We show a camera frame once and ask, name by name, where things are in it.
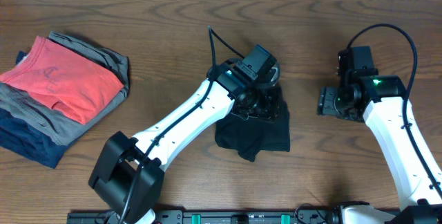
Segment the black t-shirt with logo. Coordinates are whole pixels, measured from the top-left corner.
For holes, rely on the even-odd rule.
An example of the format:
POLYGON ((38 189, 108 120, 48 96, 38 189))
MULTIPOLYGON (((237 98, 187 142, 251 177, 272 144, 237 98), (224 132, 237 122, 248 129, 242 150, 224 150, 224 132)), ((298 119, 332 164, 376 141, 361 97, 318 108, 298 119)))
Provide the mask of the black t-shirt with logo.
POLYGON ((290 114, 282 89, 277 86, 268 92, 275 100, 276 117, 266 120, 228 114, 216 122, 215 142, 219 147, 236 150, 241 158, 250 162, 254 162, 262 150, 290 151, 290 114))

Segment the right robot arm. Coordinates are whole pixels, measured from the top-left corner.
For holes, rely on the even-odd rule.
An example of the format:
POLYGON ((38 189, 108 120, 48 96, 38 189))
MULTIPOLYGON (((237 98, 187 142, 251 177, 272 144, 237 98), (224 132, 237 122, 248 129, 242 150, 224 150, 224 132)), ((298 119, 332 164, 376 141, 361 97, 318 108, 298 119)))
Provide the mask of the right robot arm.
POLYGON ((367 46, 338 54, 337 87, 320 92, 318 115, 362 122, 374 134, 394 179, 397 214, 368 203, 344 203, 331 223, 440 223, 441 169, 416 124, 406 88, 396 75, 379 75, 367 46))

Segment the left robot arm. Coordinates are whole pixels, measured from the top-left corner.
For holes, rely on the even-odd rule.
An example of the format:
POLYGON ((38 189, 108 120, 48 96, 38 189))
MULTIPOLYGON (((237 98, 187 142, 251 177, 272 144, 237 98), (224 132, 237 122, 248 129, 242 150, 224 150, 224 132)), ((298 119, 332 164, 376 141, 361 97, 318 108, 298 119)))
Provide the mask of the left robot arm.
POLYGON ((233 113, 245 121, 275 118, 270 89, 280 65, 229 59, 213 65, 197 91, 157 124, 105 143, 89 186, 111 208, 108 223, 153 223, 164 175, 177 155, 206 128, 233 113))

